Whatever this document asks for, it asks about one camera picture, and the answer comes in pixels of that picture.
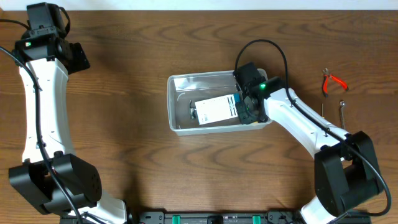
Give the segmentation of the blue white cardboard box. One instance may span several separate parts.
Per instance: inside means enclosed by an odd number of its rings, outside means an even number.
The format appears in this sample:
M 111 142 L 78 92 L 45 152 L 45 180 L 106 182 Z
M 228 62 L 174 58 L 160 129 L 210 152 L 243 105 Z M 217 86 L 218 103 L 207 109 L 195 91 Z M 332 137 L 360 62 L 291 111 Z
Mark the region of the blue white cardboard box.
M 238 93 L 196 101 L 195 109 L 199 125 L 237 118 L 236 103 L 240 101 Z

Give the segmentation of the small claw hammer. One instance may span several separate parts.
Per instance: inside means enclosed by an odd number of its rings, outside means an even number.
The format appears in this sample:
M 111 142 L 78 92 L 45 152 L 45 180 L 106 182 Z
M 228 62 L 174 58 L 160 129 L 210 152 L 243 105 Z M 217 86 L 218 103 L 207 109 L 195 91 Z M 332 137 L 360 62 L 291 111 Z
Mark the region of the small claw hammer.
M 192 106 L 192 100 L 190 100 L 190 102 L 189 102 L 189 110 L 190 110 L 190 119 L 196 119 L 197 118 L 197 116 L 196 116 L 196 107 L 195 106 Z

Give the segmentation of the red handled pliers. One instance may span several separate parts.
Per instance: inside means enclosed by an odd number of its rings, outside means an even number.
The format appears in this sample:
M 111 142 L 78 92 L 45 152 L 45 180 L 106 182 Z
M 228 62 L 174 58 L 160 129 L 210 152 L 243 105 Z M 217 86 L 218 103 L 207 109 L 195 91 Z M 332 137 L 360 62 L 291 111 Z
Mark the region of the red handled pliers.
M 322 70 L 322 72 L 323 72 L 322 93 L 323 93 L 323 96 L 325 98 L 328 98 L 328 83 L 329 83 L 329 80 L 333 80 L 335 83 L 339 84 L 344 89 L 344 91 L 348 91 L 349 90 L 348 84 L 345 81 L 343 81 L 342 79 L 334 76 L 329 71 L 329 69 L 324 68 Z

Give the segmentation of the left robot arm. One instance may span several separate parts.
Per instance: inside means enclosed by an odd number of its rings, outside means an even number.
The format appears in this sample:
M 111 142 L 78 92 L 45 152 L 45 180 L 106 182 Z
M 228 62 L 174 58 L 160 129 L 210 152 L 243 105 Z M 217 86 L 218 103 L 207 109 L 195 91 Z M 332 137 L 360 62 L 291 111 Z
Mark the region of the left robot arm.
M 66 35 L 65 29 L 38 26 L 11 52 L 24 84 L 27 134 L 22 164 L 9 169 L 9 181 L 39 213 L 56 214 L 62 223 L 128 223 L 125 202 L 103 190 L 97 168 L 73 148 L 67 83 L 90 64 Z

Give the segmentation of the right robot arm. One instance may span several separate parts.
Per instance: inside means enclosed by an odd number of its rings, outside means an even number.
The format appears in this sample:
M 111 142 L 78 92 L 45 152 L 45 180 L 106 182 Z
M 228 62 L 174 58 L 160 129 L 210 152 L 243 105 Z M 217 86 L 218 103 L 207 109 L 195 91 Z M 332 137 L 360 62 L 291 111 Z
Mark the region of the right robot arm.
M 235 76 L 243 94 L 241 114 L 272 120 L 285 128 L 314 160 L 316 196 L 300 211 L 302 223 L 337 223 L 370 217 L 355 207 L 389 189 L 379 170 L 370 137 L 354 134 L 322 118 L 280 78 Z

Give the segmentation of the clear plastic container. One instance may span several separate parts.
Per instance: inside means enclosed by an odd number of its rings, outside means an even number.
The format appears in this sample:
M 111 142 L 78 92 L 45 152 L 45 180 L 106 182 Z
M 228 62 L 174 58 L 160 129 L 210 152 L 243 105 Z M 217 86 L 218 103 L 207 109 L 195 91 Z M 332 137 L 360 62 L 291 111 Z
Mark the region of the clear plastic container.
M 227 133 L 262 129 L 272 121 L 258 124 L 241 124 L 239 118 L 199 125 L 198 118 L 190 119 L 189 102 L 240 93 L 233 72 L 207 72 L 172 75 L 167 81 L 167 111 L 169 126 L 179 136 L 194 134 Z

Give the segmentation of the silver wrench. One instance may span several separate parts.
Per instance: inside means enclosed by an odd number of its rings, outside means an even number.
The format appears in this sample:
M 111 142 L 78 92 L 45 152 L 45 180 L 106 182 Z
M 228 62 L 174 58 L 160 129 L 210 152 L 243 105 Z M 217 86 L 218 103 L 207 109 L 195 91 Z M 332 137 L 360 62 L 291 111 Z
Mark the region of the silver wrench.
M 340 123 L 341 123 L 341 127 L 343 129 L 346 129 L 345 116 L 344 116 L 344 107 L 345 107 L 345 101 L 344 100 L 340 100 L 340 105 L 339 105 Z

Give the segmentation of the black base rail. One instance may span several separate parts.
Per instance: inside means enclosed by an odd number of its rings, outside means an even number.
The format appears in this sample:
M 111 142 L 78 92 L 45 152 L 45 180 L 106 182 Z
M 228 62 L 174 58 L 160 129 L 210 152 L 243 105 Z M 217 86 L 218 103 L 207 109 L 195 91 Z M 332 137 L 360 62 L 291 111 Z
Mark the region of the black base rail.
M 82 214 L 83 223 L 111 223 L 90 213 Z M 296 224 L 305 223 L 298 212 L 269 211 L 266 213 L 163 213 L 144 212 L 139 218 L 130 214 L 124 223 L 140 224 Z M 343 224 L 371 224 L 370 217 L 344 217 Z

